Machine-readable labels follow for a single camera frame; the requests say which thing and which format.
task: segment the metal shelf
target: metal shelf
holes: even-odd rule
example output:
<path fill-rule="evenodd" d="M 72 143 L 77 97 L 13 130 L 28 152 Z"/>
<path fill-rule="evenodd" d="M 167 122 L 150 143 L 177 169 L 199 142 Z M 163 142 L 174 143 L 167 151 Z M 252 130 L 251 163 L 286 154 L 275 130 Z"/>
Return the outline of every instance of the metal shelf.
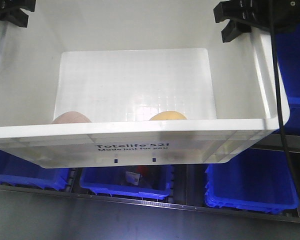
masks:
<path fill-rule="evenodd" d="M 211 213 L 218 215 L 237 216 L 253 219 L 264 219 L 280 222 L 300 224 L 300 209 L 287 210 L 280 215 L 260 213 L 232 208 L 210 208 L 204 204 L 206 164 L 175 165 L 173 173 L 173 187 L 170 196 L 164 200 L 141 199 L 138 197 L 122 197 L 95 195 L 88 189 L 80 187 L 80 168 L 73 168 L 69 173 L 68 186 L 63 191 L 42 190 L 35 187 L 19 187 L 0 185 L 0 191 L 29 193 L 36 195 L 58 196 L 63 198 L 90 199 L 93 201 L 110 202 L 149 206 L 164 209 L 183 210 L 191 212 Z"/>

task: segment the label in bin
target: label in bin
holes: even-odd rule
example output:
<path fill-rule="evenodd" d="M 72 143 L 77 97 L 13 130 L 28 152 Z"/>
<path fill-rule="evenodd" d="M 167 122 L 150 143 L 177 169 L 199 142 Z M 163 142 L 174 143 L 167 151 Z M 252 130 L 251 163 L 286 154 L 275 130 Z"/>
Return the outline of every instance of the label in bin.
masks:
<path fill-rule="evenodd" d="M 135 186 L 139 185 L 140 176 L 140 173 L 135 173 L 132 171 L 125 172 L 125 180 L 127 181 L 127 183 L 133 184 Z"/>

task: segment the black cable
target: black cable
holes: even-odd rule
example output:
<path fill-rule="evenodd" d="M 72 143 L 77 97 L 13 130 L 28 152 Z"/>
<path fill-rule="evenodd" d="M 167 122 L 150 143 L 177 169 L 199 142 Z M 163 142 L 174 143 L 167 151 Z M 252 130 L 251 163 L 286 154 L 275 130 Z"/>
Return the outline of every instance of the black cable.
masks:
<path fill-rule="evenodd" d="M 282 114 L 273 0 L 269 0 L 269 24 L 270 24 L 270 36 L 271 36 L 271 48 L 272 48 L 272 61 L 273 61 L 273 69 L 274 69 L 276 108 L 277 108 L 278 122 L 280 128 L 280 137 L 281 137 L 282 147 L 288 163 L 288 167 L 290 169 L 290 173 L 294 182 L 294 186 L 300 200 L 300 179 L 293 165 L 293 161 L 291 159 L 291 155 L 289 152 L 285 127 L 284 127 L 284 121 L 283 121 L 283 114 Z"/>

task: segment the white wall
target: white wall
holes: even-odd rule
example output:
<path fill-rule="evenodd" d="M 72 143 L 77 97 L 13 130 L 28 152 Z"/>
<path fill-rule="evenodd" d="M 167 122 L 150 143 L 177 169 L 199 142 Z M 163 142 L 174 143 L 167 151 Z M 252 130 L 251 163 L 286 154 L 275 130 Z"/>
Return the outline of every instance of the white wall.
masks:
<path fill-rule="evenodd" d="M 28 28 L 9 23 L 0 126 L 53 120 L 65 51 L 207 48 L 218 118 L 264 118 L 249 34 L 222 43 L 219 0 L 37 0 Z"/>
<path fill-rule="evenodd" d="M 8 23 L 0 61 L 0 126 L 53 120 L 62 45 L 37 7 L 28 28 Z"/>

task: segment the egg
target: egg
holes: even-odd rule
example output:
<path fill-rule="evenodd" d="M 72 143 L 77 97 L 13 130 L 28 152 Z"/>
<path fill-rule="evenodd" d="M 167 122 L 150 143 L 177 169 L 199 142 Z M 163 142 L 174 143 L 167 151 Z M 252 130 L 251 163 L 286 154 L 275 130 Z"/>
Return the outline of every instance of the egg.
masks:
<path fill-rule="evenodd" d="M 89 118 L 77 111 L 68 111 L 55 120 L 52 124 L 76 124 L 76 123 L 91 123 Z"/>
<path fill-rule="evenodd" d="M 163 111 L 150 120 L 186 120 L 187 118 L 177 111 Z"/>

